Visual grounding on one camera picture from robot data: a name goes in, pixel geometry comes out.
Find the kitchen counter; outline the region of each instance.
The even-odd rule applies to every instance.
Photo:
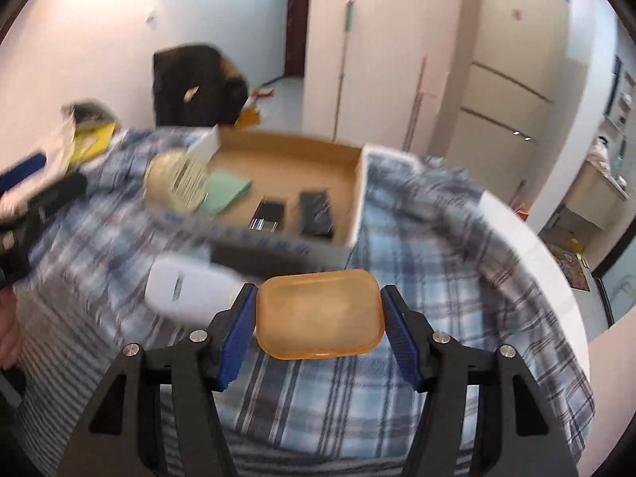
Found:
[[[564,205],[589,223],[607,229],[616,216],[617,205],[629,199],[612,176],[585,161],[564,199]]]

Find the door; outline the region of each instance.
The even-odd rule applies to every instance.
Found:
[[[482,0],[475,62],[554,100],[568,16],[568,0]]]
[[[606,305],[611,311],[608,324],[612,326],[636,305],[636,242],[633,237],[600,280],[605,290]]]
[[[304,77],[308,16],[309,0],[287,0],[286,77]]]

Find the checkered cloth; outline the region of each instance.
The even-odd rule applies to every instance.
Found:
[[[143,295],[155,256],[193,239],[153,222],[142,179],[154,155],[195,138],[183,129],[128,132],[87,170],[89,198],[60,213],[32,252],[36,272],[18,288],[28,378],[19,438],[46,475],[55,475],[117,352],[133,341],[163,347],[185,333]],[[411,309],[460,343],[515,346],[578,460],[594,414],[589,383],[523,262],[484,219],[480,196],[463,172],[372,155],[349,267],[395,284]],[[182,475],[170,388],[162,391],[169,471]],[[469,388],[457,473],[470,465],[476,398]],[[366,355],[322,361],[278,361],[254,341],[237,380],[215,394],[242,476],[398,475],[424,399],[402,380],[386,337]]]

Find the person's hand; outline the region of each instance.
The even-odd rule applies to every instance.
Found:
[[[22,350],[20,323],[16,314],[18,300],[11,289],[0,291],[0,368],[9,369]]]

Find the mop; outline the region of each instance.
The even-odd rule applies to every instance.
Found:
[[[422,107],[422,99],[424,98],[424,91],[422,90],[422,83],[424,82],[424,73],[426,72],[426,63],[428,62],[428,56],[425,55],[422,58],[422,66],[420,68],[420,78],[417,83],[417,90],[415,92],[415,98],[413,99],[413,107],[411,109],[411,118],[408,122],[408,129],[406,130],[406,137],[404,139],[403,151],[408,152],[411,149],[411,142],[413,141],[413,135],[415,134],[415,126],[417,125],[417,119],[420,116],[420,108]]]
[[[333,126],[332,142],[336,141],[338,135],[340,106],[342,104],[342,83],[345,80],[345,64],[347,62],[347,50],[349,49],[349,33],[351,33],[351,23],[354,17],[354,2],[355,0],[349,0],[345,7],[345,42],[342,48],[342,64],[340,65],[340,80],[338,82],[338,103],[336,104],[336,121]]]

